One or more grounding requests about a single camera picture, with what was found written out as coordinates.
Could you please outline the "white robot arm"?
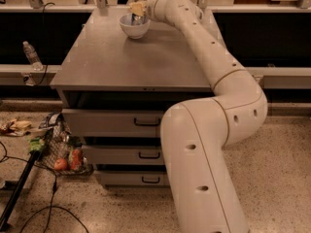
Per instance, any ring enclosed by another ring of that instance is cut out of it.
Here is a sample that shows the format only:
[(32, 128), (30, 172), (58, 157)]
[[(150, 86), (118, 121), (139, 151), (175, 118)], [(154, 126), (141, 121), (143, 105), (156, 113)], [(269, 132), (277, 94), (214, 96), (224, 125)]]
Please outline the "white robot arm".
[(129, 6), (178, 29), (213, 96), (170, 107), (160, 126), (161, 148), (182, 233), (249, 233), (222, 148), (256, 133), (267, 100), (249, 71), (227, 50), (209, 11), (190, 0), (139, 0)]

